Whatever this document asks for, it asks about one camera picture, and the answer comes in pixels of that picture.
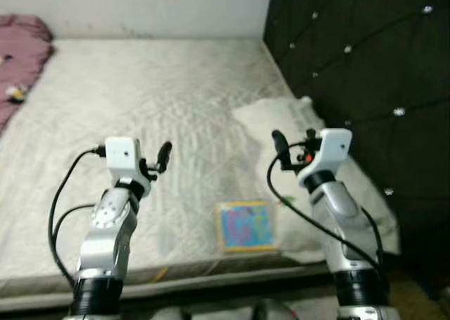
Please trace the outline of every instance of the black wire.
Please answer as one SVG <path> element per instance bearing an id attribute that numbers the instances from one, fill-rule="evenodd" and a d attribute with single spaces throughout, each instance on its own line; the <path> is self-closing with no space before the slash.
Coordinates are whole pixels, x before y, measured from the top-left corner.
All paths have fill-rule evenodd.
<path id="1" fill-rule="evenodd" d="M 375 239 L 377 242 L 377 256 L 378 256 L 378 262 L 380 263 L 380 267 L 384 267 L 384 258 L 383 258 L 383 243 L 381 242 L 381 236 L 380 232 L 378 230 L 378 226 L 375 223 L 375 220 L 373 220 L 370 213 L 366 211 L 363 207 L 361 208 L 362 212 L 366 215 L 369 223 L 371 223 L 373 233 L 375 234 Z"/>
<path id="2" fill-rule="evenodd" d="M 58 187 L 58 190 L 55 193 L 55 196 L 53 197 L 53 202 L 51 203 L 50 213 L 49 213 L 49 224 L 47 226 L 47 238 L 50 245 L 50 251 L 51 255 L 53 256 L 53 259 L 55 260 L 56 265 L 61 270 L 61 273 L 63 276 L 67 279 L 71 287 L 75 286 L 75 281 L 72 278 L 72 276 L 69 274 L 67 269 L 65 268 L 64 264 L 61 262 L 58 253 L 56 252 L 56 244 L 53 242 L 53 219 L 55 217 L 55 208 L 56 203 L 58 202 L 59 195 L 61 194 L 61 191 L 64 188 L 65 183 L 68 181 L 70 175 L 72 174 L 73 169 L 79 162 L 79 160 L 82 159 L 83 156 L 87 155 L 88 153 L 96 153 L 96 148 L 92 148 L 86 151 L 83 151 L 78 155 L 77 158 L 75 158 L 74 162 L 70 166 L 69 171 L 67 171 L 67 174 L 65 175 L 63 181 L 61 182 L 60 186 Z"/>
<path id="3" fill-rule="evenodd" d="M 61 224 L 63 223 L 64 219 L 74 211 L 81 210 L 86 207 L 93 207 L 94 205 L 95 205 L 95 203 L 77 205 L 63 213 L 63 215 L 56 222 L 55 229 L 53 230 L 53 244 L 55 247 L 56 247 L 56 241 L 58 240 L 59 228 L 61 227 Z"/>
<path id="4" fill-rule="evenodd" d="M 351 248 L 354 252 L 356 252 L 358 255 L 360 255 L 363 259 L 365 259 L 376 271 L 378 274 L 378 278 L 382 281 L 382 283 L 385 285 L 386 288 L 389 288 L 389 283 L 387 282 L 387 278 L 382 270 L 382 268 L 380 267 L 379 264 L 377 264 L 377 262 L 367 253 L 365 253 L 361 248 L 359 248 L 358 246 L 356 246 L 355 244 L 346 241 L 345 239 L 343 239 L 342 237 L 338 236 L 337 234 L 335 234 L 334 232 L 328 230 L 326 227 L 322 226 L 321 224 L 319 224 L 318 222 L 316 222 L 314 219 L 312 219 L 311 217 L 307 216 L 305 213 L 301 212 L 300 210 L 298 210 L 294 205 L 292 205 L 289 200 L 285 199 L 280 193 L 278 193 L 278 191 L 274 188 L 274 185 L 272 184 L 272 179 L 271 179 L 271 174 L 272 174 L 272 169 L 274 168 L 274 165 L 276 163 L 276 161 L 279 160 L 279 155 L 277 155 L 272 162 L 269 165 L 269 168 L 267 170 L 267 185 L 269 186 L 270 191 L 272 191 L 272 193 L 287 207 L 289 207 L 295 214 L 299 215 L 301 218 L 303 218 L 304 220 L 306 220 L 307 222 L 309 222 L 311 225 L 315 226 L 317 229 L 321 230 L 322 232 L 326 233 L 327 235 L 329 235 L 330 237 L 334 238 L 335 240 L 341 242 L 342 244 L 346 245 L 348 248 Z"/>

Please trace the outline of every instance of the pillow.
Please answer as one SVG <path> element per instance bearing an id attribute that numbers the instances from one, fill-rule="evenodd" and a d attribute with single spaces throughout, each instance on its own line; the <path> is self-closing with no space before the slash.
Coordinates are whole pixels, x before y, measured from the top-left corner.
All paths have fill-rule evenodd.
<path id="1" fill-rule="evenodd" d="M 293 143 L 304 139 L 308 128 L 319 133 L 325 127 L 323 120 L 314 112 L 309 97 L 264 98 L 235 109 L 233 116 L 245 127 L 248 137 L 259 144 L 259 157 L 255 164 L 258 186 L 266 196 L 272 198 L 274 196 L 266 184 L 267 167 L 276 156 L 272 131 L 280 130 L 288 142 Z M 293 148 L 291 155 L 297 154 Z M 399 253 L 397 221 L 371 180 L 350 157 L 339 168 L 336 178 L 345 183 L 355 201 L 372 215 L 380 230 L 384 250 Z M 279 167 L 275 167 L 272 179 L 280 194 L 288 197 L 301 211 L 311 215 L 309 194 L 298 185 L 293 172 L 281 172 Z M 300 262 L 318 262 L 324 259 L 320 231 L 279 202 L 276 203 L 275 235 L 277 248 L 288 257 Z"/>

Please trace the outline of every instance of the white mattress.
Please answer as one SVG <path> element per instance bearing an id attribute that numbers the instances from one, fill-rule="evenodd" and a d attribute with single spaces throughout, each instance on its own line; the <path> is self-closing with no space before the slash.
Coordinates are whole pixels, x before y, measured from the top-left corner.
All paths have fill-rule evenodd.
<path id="1" fill-rule="evenodd" d="M 78 153 L 112 135 L 141 140 L 155 159 L 174 144 L 167 172 L 141 202 L 129 283 L 144 284 L 290 267 L 283 253 L 230 256 L 217 246 L 213 206 L 264 198 L 231 111 L 259 98 L 291 96 L 257 40 L 56 40 L 55 56 L 0 139 L 0 297 L 68 287 L 46 239 L 49 207 Z M 109 183 L 103 160 L 80 162 L 56 217 L 96 202 Z M 58 251 L 73 271 L 88 212 L 67 219 Z"/>

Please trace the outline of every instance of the pink blanket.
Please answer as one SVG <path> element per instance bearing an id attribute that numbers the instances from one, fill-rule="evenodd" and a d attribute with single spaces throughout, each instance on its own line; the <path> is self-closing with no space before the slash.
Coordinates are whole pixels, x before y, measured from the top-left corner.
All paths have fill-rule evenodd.
<path id="1" fill-rule="evenodd" d="M 34 16 L 0 15 L 0 134 L 18 109 L 7 91 L 30 89 L 51 54 L 51 34 Z"/>

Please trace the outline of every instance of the black leather headboard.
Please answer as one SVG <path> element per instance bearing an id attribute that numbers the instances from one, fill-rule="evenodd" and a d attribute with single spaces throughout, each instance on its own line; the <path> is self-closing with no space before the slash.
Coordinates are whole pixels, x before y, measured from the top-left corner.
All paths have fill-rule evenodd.
<path id="1" fill-rule="evenodd" d="M 403 250 L 447 244 L 449 0 L 271 0 L 264 40 L 293 93 L 353 131 Z"/>

